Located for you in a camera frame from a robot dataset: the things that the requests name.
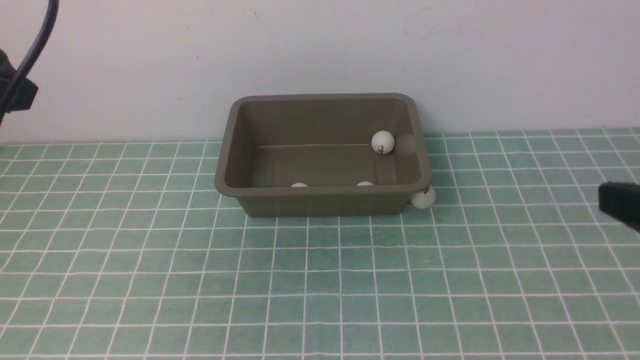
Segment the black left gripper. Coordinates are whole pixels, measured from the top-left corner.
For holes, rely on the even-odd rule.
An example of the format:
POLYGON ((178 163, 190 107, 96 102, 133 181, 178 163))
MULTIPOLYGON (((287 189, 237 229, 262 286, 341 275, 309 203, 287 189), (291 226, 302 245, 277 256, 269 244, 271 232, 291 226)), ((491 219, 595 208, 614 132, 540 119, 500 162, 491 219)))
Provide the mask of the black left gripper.
MULTIPOLYGON (((7 90, 10 87, 10 82, 13 80, 17 70, 10 63, 9 57, 4 50, 0 50, 0 97, 1 104, 4 104, 3 98, 5 97, 7 90)), ((30 79, 24 79, 14 89, 11 95, 7 98, 6 105, 1 107, 0 121, 2 122, 7 113, 16 111, 29 110, 36 95, 38 94, 39 87, 30 79)))

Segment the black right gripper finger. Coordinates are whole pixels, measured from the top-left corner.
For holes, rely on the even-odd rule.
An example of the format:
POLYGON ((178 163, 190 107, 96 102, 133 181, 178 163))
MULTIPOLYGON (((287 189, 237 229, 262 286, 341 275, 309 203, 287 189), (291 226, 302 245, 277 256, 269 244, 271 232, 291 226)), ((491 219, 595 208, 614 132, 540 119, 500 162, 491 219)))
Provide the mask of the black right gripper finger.
POLYGON ((640 232, 640 185, 608 181, 598 186, 598 208, 637 233, 640 232))

